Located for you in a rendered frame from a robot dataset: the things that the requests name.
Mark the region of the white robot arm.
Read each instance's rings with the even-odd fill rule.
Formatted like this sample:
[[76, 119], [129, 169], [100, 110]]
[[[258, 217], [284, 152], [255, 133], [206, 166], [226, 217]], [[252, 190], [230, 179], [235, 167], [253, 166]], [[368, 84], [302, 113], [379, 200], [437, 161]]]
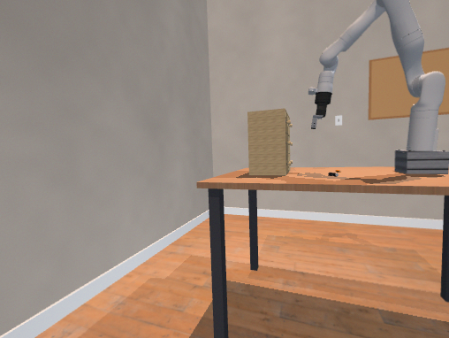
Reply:
[[387, 12], [392, 40], [403, 67], [411, 96], [420, 97], [411, 107], [407, 150], [437, 151], [438, 110], [445, 92], [445, 76], [441, 72], [424, 74], [422, 30], [409, 0], [374, 0], [370, 7], [340, 37], [321, 54], [323, 71], [319, 82], [332, 82], [341, 51], [347, 51], [365, 30]]

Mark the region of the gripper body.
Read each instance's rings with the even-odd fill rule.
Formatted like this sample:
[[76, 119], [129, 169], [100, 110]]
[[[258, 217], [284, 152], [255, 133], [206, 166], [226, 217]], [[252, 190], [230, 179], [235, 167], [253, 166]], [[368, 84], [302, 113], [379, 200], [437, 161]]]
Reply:
[[309, 95], [316, 94], [315, 104], [317, 104], [316, 115], [326, 115], [327, 104], [331, 103], [332, 82], [319, 82], [317, 88], [310, 87], [308, 89]]

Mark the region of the small wooden chest of drawers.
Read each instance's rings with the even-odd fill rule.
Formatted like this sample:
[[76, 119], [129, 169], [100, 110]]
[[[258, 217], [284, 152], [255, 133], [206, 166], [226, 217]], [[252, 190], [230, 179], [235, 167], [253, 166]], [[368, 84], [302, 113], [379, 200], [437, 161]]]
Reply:
[[249, 175], [287, 175], [286, 112], [284, 108], [247, 113]]

